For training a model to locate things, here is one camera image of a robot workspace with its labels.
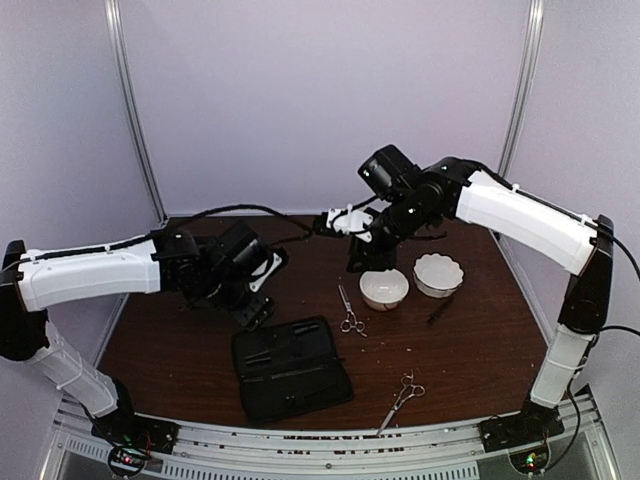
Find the black zippered tool case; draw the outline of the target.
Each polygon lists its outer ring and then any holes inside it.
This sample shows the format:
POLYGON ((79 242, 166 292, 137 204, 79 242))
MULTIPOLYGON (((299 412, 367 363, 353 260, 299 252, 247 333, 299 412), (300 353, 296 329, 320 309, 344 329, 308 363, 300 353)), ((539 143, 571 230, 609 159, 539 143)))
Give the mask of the black zippered tool case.
POLYGON ((323 316, 238 333, 231 339, 231 356, 250 425, 324 410, 354 397, 323 316))

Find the silver hair scissors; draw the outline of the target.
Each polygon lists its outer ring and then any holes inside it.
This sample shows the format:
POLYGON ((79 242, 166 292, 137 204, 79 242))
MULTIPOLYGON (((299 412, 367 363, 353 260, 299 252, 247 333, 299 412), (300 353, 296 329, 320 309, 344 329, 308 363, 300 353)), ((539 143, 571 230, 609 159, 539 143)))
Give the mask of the silver hair scissors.
POLYGON ((378 427, 376 434, 381 435, 382 432, 389 426, 397 412, 403 407, 403 405, 410 399, 421 397, 426 393, 426 389, 423 385, 419 384, 415 380, 415 373, 413 370, 410 370, 408 373, 405 373, 401 380, 401 389, 398 392, 396 399, 380 426, 378 427))

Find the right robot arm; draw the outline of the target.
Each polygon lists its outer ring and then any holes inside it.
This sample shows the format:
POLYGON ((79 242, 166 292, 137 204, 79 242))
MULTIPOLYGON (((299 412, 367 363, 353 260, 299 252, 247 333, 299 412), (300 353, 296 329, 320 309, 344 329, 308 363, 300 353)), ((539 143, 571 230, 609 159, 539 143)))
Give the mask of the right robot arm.
POLYGON ((570 275, 556 333, 512 430, 535 440, 551 424, 554 409, 607 319, 613 273, 613 223, 554 206, 521 191, 484 164, 445 157, 420 167, 396 146, 376 151, 359 176, 387 202, 375 212, 352 205, 327 227, 352 238, 348 271, 380 270, 395 261, 396 246, 421 227, 443 219, 479 225, 538 251, 570 275))

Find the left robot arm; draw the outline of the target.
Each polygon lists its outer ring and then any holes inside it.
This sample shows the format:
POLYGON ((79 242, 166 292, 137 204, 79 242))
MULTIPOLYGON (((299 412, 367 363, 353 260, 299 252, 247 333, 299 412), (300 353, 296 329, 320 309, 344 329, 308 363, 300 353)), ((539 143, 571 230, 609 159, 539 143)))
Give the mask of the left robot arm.
POLYGON ((133 444, 144 424, 126 387, 85 364, 50 321, 48 308, 117 294, 179 292, 188 305, 208 303, 252 330, 275 307, 263 284, 287 262, 284 249, 268 245, 242 221, 218 236, 165 228, 70 250, 26 249, 16 240, 1 269, 1 355, 34 365, 102 429, 133 444))

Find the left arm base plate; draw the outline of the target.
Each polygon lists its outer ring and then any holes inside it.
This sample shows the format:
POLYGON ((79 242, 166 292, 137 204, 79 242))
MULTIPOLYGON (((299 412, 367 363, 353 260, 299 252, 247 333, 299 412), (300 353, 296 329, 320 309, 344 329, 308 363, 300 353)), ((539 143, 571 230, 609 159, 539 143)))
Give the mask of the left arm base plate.
POLYGON ((91 419, 91 434, 112 446, 122 446, 141 453, 171 454, 179 426, 170 421, 136 415, 133 425, 124 429, 108 426, 103 418, 91 419))

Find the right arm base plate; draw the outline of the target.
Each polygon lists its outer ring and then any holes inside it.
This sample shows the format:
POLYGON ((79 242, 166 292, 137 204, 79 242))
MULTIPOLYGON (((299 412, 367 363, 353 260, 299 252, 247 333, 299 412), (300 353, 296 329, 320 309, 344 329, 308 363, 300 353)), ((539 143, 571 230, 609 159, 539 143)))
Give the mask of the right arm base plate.
POLYGON ((486 453, 511 449, 531 443, 541 443, 551 436, 565 431, 563 422, 553 418, 543 422, 537 417, 526 417, 520 413, 490 417, 478 424, 480 439, 486 453))

